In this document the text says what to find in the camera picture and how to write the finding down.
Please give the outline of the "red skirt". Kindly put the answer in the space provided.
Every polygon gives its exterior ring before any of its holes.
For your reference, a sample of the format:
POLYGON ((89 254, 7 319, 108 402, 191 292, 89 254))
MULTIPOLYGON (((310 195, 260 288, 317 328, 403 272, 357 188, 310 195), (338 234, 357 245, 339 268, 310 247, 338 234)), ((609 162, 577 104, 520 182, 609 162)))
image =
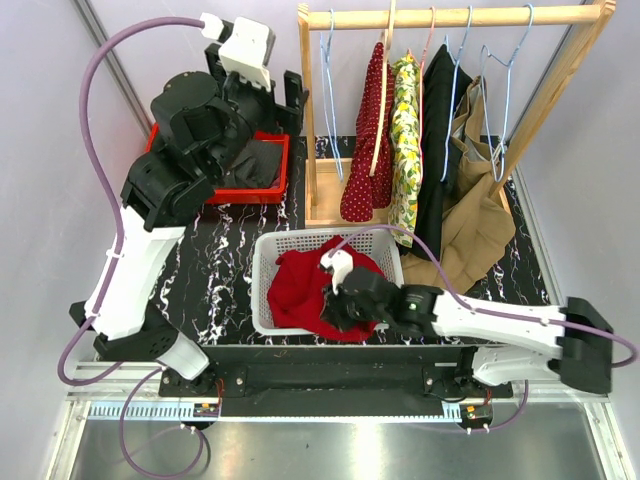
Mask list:
POLYGON ((277 328, 302 328, 322 338, 342 343, 361 343, 374 333, 376 323, 366 322, 346 332, 321 319, 323 288, 331 275, 320 267, 321 257, 343 238, 333 236, 319 248, 307 252, 289 250, 276 260, 278 271, 267 293, 273 323, 277 328))

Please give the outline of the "light blue wire hanger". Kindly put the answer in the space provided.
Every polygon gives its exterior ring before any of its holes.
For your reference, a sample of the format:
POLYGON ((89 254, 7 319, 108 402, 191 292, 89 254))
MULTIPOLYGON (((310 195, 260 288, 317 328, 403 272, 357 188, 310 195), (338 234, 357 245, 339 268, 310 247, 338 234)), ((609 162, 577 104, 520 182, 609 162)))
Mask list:
POLYGON ((335 13, 333 9, 329 10, 330 27, 327 37, 320 35, 320 54, 321 54, 321 76, 322 76, 322 97, 324 121, 327 129, 328 142, 331 153, 333 155, 335 170, 340 182, 344 181, 344 170, 342 158, 338 146, 337 121, 335 100, 333 92, 333 80, 331 75, 331 47, 335 31, 335 13))

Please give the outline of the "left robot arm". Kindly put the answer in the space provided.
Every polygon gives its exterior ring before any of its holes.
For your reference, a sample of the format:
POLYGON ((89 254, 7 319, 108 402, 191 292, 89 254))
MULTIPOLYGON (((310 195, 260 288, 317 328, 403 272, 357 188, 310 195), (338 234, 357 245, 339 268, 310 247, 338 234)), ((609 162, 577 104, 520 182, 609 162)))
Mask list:
POLYGON ((275 101, 274 81, 253 84, 224 66, 210 45, 208 71, 171 78, 151 102, 157 127, 148 152, 131 165, 117 202, 122 224, 100 283, 70 314, 95 331, 94 347, 113 362, 157 361, 178 373, 196 396, 215 386, 216 372, 196 342, 149 302, 165 260, 201 206, 258 132, 300 133, 309 92, 300 74, 283 74, 285 104, 275 101))

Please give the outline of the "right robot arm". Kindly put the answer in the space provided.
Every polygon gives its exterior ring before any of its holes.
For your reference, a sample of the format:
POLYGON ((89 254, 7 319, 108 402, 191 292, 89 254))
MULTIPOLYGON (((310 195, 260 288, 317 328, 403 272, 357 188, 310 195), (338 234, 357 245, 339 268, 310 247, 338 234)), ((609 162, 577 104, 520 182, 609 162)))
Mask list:
POLYGON ((498 343, 479 347, 454 371, 466 396, 512 381, 557 380, 582 392, 612 390, 611 325, 585 299, 563 307, 526 307, 456 296, 438 287, 398 286, 364 267, 329 269, 321 318, 347 333, 384 324, 411 338, 469 337, 498 343))

